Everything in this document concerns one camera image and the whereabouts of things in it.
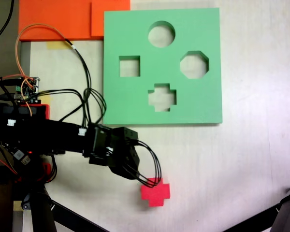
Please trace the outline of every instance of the white connector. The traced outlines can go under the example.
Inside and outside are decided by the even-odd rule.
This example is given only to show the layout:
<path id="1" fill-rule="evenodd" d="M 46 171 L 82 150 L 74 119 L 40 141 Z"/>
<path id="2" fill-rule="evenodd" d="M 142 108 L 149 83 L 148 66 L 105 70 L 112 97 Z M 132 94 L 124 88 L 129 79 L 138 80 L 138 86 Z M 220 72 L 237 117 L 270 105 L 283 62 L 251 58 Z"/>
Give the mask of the white connector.
<path id="1" fill-rule="evenodd" d="M 86 128 L 79 128 L 78 129 L 78 135 L 79 136 L 85 136 L 87 129 Z"/>
<path id="2" fill-rule="evenodd" d="M 14 119 L 8 119 L 8 126 L 13 127 L 16 123 L 16 120 Z"/>

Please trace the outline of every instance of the square hole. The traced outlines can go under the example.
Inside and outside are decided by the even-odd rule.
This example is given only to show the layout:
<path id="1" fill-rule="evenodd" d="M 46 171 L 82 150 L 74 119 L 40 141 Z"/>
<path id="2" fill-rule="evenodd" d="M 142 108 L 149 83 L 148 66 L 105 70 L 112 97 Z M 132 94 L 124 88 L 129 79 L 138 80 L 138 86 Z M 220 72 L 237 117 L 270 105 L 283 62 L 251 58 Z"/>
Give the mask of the square hole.
<path id="1" fill-rule="evenodd" d="M 141 76 L 140 56 L 120 56 L 119 69 L 120 77 Z"/>

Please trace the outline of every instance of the yellow tape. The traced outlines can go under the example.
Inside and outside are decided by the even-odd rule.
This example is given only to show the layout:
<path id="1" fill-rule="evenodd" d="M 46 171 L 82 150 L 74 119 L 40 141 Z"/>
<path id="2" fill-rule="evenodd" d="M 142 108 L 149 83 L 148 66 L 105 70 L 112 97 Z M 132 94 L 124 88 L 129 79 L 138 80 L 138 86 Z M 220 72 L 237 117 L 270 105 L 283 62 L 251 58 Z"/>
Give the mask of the yellow tape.
<path id="1" fill-rule="evenodd" d="M 52 102 L 52 97 L 51 95 L 46 95 L 46 96 L 40 96 L 39 100 L 41 100 L 42 104 L 46 104 L 46 105 L 50 105 L 50 103 Z"/>
<path id="2" fill-rule="evenodd" d="M 72 49 L 71 46 L 65 41 L 47 41 L 46 47 L 48 50 Z"/>

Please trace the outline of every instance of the circular hole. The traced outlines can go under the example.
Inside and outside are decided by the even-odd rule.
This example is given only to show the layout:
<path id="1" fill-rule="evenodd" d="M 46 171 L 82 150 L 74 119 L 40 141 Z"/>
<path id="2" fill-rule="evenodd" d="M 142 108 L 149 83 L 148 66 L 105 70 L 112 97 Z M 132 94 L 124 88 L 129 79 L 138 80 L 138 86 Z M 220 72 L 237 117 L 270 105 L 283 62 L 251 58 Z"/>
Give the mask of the circular hole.
<path id="1" fill-rule="evenodd" d="M 167 47 L 175 39 L 174 27 L 165 21 L 159 21 L 151 25 L 148 40 L 155 47 Z"/>

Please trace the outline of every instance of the circuit board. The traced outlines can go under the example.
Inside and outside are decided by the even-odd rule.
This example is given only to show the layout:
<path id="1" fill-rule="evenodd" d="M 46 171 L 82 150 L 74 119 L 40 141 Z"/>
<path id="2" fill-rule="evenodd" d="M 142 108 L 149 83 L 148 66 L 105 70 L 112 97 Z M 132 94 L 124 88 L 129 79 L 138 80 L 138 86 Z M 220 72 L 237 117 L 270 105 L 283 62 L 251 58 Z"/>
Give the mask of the circuit board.
<path id="1" fill-rule="evenodd" d="M 41 104 L 41 100 L 38 100 L 37 97 L 31 98 L 31 96 L 33 96 L 39 92 L 39 81 L 40 81 L 39 77 L 32 77 L 32 78 L 33 78 L 33 80 L 28 80 L 28 81 L 33 86 L 33 89 L 30 88 L 28 85 L 23 85 L 24 97 L 25 97 L 25 99 L 30 98 L 30 100 L 27 101 L 28 104 Z M 21 94 L 21 85 L 17 85 L 15 87 L 15 90 L 20 95 Z M 25 103 L 25 101 L 21 98 L 21 95 L 20 95 L 19 100 L 17 100 L 17 102 L 20 104 Z"/>

